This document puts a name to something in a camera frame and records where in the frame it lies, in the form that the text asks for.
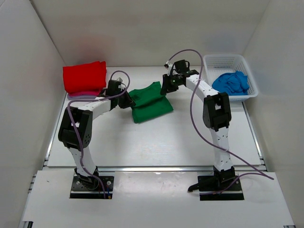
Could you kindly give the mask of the lavender folded t-shirt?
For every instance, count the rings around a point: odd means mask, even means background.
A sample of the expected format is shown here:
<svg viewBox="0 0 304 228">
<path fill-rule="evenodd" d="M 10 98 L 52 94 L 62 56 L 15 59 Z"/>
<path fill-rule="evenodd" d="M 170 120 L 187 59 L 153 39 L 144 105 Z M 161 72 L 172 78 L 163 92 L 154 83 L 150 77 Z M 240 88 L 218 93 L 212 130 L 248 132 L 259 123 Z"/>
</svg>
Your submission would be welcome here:
<svg viewBox="0 0 304 228">
<path fill-rule="evenodd" d="M 69 95 L 67 95 L 67 99 L 68 100 L 79 100 L 79 99 L 95 99 L 98 96 L 82 96 L 82 97 L 70 97 Z"/>
</svg>

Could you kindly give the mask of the white plastic basket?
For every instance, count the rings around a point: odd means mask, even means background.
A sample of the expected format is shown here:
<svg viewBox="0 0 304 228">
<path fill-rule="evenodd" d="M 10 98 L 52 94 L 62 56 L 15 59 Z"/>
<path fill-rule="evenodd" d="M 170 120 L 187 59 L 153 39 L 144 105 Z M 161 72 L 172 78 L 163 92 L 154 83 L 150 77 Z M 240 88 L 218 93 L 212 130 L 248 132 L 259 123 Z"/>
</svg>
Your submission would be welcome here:
<svg viewBox="0 0 304 228">
<path fill-rule="evenodd" d="M 203 57 L 206 72 L 206 82 L 212 86 L 213 82 L 224 73 L 242 72 L 247 76 L 249 89 L 247 95 L 229 96 L 230 102 L 243 102 L 258 95 L 258 88 L 254 77 L 242 55 L 238 54 L 211 54 Z"/>
</svg>

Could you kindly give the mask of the aluminium table rail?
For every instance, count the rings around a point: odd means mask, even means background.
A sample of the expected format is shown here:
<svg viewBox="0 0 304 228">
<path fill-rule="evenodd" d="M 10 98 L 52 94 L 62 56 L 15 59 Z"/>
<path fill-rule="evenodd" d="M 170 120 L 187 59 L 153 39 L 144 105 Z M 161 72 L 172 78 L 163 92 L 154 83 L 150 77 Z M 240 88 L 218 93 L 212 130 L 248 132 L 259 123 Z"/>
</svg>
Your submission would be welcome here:
<svg viewBox="0 0 304 228">
<path fill-rule="evenodd" d="M 142 124 L 135 124 L 131 110 L 114 109 L 93 121 L 89 145 L 99 170 L 115 171 L 211 171 L 213 147 L 204 142 L 190 120 L 188 99 L 169 99 L 174 111 Z M 75 168 L 71 152 L 58 140 L 60 113 L 49 152 L 48 168 Z M 266 170 L 241 103 L 232 105 L 228 130 L 230 150 L 245 161 Z"/>
</svg>

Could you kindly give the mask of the green t-shirt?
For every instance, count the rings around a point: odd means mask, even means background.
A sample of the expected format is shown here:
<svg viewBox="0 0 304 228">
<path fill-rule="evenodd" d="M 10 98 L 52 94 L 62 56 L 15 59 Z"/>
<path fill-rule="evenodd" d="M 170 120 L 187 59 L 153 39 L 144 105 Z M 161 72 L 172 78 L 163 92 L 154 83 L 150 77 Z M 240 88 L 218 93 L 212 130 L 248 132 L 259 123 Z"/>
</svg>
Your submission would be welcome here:
<svg viewBox="0 0 304 228">
<path fill-rule="evenodd" d="M 165 95 L 161 95 L 160 81 L 143 89 L 134 89 L 129 95 L 135 102 L 132 107 L 134 123 L 140 124 L 173 111 L 169 100 Z"/>
</svg>

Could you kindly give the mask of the blue crumpled t-shirt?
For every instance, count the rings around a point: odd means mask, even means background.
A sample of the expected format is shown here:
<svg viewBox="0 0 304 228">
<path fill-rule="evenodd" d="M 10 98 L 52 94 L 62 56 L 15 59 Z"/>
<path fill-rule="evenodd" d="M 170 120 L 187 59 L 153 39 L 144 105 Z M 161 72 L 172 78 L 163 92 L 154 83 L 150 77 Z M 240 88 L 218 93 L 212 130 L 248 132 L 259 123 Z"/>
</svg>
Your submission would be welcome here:
<svg viewBox="0 0 304 228">
<path fill-rule="evenodd" d="M 241 71 L 224 73 L 213 82 L 212 88 L 229 96 L 247 95 L 249 89 L 247 80 L 248 76 Z"/>
</svg>

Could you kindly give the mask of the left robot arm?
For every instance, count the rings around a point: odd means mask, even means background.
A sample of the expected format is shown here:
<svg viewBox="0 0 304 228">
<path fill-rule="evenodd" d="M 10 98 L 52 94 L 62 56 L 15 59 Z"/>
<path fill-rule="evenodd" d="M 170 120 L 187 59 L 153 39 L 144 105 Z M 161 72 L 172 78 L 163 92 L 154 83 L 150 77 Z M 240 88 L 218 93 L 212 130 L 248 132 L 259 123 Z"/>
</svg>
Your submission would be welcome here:
<svg viewBox="0 0 304 228">
<path fill-rule="evenodd" d="M 88 189 L 99 185 L 98 169 L 92 160 L 89 144 L 92 140 L 93 120 L 117 106 L 135 106 L 120 80 L 110 80 L 105 94 L 80 107 L 68 105 L 59 128 L 58 139 L 68 148 L 76 164 L 75 173 Z"/>
</svg>

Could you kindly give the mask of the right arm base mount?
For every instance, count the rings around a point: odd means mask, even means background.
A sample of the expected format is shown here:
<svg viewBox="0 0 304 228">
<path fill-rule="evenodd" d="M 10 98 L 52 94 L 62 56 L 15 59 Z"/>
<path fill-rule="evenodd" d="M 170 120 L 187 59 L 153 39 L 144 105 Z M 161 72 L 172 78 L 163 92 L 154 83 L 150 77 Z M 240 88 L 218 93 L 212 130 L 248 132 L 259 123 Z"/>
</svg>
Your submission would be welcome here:
<svg viewBox="0 0 304 228">
<path fill-rule="evenodd" d="M 201 201 L 244 200 L 241 183 L 234 167 L 226 171 L 213 168 L 212 176 L 198 176 L 198 182 L 188 187 L 188 192 L 199 191 Z"/>
</svg>

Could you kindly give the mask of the pink folded t-shirt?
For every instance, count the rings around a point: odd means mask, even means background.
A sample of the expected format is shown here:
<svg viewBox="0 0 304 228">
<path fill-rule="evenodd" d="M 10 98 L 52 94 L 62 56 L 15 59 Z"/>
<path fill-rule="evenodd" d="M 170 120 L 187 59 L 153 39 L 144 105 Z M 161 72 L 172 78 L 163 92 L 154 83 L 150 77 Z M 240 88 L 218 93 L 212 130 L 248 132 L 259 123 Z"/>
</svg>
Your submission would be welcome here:
<svg viewBox="0 0 304 228">
<path fill-rule="evenodd" d="M 73 92 L 69 93 L 70 97 L 82 97 L 82 96 L 98 96 L 101 93 L 102 89 L 97 90 L 89 90 L 89 91 L 81 91 L 81 92 Z"/>
</svg>

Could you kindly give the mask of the red folded t-shirt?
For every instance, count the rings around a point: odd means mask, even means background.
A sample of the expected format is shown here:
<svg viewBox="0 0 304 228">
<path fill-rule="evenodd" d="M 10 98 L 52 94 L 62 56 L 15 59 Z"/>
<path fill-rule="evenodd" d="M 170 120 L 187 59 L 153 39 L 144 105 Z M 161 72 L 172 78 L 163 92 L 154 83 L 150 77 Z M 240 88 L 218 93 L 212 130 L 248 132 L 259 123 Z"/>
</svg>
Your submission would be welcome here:
<svg viewBox="0 0 304 228">
<path fill-rule="evenodd" d="M 63 83 L 67 93 L 100 91 L 106 87 L 106 62 L 63 67 Z"/>
</svg>

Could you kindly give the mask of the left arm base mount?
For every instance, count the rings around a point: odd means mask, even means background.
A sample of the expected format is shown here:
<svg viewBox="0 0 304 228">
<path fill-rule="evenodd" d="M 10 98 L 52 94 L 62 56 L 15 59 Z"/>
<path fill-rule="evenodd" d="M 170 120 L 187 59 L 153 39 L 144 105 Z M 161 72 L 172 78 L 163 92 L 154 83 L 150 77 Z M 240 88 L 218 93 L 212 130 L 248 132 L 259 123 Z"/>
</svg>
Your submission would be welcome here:
<svg viewBox="0 0 304 228">
<path fill-rule="evenodd" d="M 88 180 L 84 180 L 80 178 L 80 175 L 74 173 L 69 197 L 71 199 L 111 200 L 113 198 L 114 176 L 99 173 L 99 179 L 104 188 L 97 179 L 89 177 Z"/>
</svg>

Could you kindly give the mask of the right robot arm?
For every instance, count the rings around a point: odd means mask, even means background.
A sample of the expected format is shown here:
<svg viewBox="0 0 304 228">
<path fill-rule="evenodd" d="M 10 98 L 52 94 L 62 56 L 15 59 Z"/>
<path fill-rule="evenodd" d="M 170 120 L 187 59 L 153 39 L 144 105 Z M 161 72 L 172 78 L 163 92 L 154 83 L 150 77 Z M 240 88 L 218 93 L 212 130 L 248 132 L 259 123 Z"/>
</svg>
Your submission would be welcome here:
<svg viewBox="0 0 304 228">
<path fill-rule="evenodd" d="M 168 70 L 162 76 L 161 95 L 175 92 L 184 85 L 202 102 L 202 120 L 209 129 L 215 152 L 214 168 L 218 172 L 231 170 L 228 143 L 228 127 L 231 121 L 231 109 L 227 93 L 220 93 L 200 78 L 197 70 L 190 69 L 190 63 L 180 60 L 175 63 L 166 62 Z"/>
</svg>

